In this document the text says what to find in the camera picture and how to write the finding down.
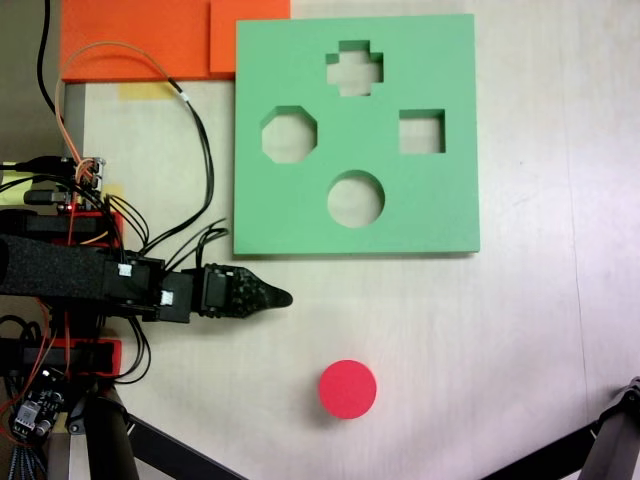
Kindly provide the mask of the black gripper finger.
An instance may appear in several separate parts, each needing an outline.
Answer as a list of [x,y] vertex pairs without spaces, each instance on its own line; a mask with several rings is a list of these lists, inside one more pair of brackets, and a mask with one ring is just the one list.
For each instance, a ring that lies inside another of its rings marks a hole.
[[255,313],[286,308],[293,304],[293,297],[289,292],[264,282],[244,267],[233,267],[229,279],[228,317],[247,318]]

